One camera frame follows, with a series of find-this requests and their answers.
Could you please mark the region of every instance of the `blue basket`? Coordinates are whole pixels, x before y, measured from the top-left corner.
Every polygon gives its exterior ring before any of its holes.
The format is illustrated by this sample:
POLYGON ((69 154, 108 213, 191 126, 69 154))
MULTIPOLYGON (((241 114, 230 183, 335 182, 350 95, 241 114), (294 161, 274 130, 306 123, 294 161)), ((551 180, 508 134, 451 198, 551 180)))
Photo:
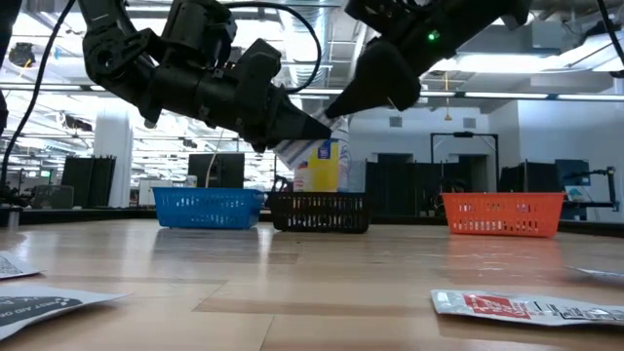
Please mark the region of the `blue basket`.
POLYGON ((252 189, 155 187, 160 225, 171 228, 249 229, 264 193, 252 189))

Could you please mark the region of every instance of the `table surface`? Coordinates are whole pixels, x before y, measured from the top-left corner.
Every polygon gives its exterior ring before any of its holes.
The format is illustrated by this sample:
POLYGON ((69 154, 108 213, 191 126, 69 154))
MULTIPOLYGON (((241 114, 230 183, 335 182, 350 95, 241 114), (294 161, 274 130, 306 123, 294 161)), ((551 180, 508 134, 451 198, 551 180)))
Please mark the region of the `table surface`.
POLYGON ((624 305, 624 240, 450 236, 374 225, 366 235, 190 231, 155 220, 0 231, 0 250, 47 285, 132 295, 0 341, 2 350, 622 350, 624 329, 540 328, 436 315, 432 289, 533 293, 624 305))

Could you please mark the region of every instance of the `white packet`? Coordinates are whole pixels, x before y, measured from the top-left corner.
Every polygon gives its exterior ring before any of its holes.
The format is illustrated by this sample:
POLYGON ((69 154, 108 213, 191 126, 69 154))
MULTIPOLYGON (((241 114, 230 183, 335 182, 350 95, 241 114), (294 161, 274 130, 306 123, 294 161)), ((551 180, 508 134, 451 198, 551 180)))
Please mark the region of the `white packet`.
MULTIPOLYGON (((325 110, 321 109, 317 113, 312 115, 313 118, 329 127, 332 132, 337 130, 342 123, 344 123, 343 117, 327 118, 325 116, 325 110)), ((284 162, 289 170, 294 170, 303 161, 306 161, 312 154, 312 150, 321 146, 325 142, 324 140, 284 140, 277 144, 273 149, 273 152, 277 157, 284 162)))
POLYGON ((593 269, 585 269, 585 268, 578 268, 578 267, 571 267, 571 266, 568 266, 567 268, 589 274, 596 278, 624 279, 624 273, 597 271, 593 269))
POLYGON ((0 287, 0 340, 22 328, 92 303, 126 296, 42 286, 0 287))
POLYGON ((624 326, 624 306, 499 292, 433 290, 431 297, 439 314, 549 327, 579 324, 624 326))
POLYGON ((41 272, 42 270, 31 267, 12 253, 0 252, 0 280, 25 277, 41 272))

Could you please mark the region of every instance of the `black basket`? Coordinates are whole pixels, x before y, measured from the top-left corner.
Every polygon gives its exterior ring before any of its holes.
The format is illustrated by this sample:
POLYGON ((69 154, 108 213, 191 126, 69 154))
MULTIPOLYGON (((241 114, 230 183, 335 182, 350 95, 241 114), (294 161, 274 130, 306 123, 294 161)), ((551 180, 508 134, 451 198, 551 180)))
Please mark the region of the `black basket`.
POLYGON ((361 234, 369 230, 369 204, 364 193, 268 193, 275 229, 298 232, 361 234))

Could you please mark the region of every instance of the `green light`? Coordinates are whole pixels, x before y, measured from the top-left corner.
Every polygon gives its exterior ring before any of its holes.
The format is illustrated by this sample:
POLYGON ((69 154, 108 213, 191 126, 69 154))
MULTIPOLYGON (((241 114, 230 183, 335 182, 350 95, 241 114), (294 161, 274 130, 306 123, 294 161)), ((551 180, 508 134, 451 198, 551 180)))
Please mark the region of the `green light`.
POLYGON ((438 38, 440 38, 440 33, 437 30, 432 31, 427 35, 427 40, 429 41, 435 41, 438 38))

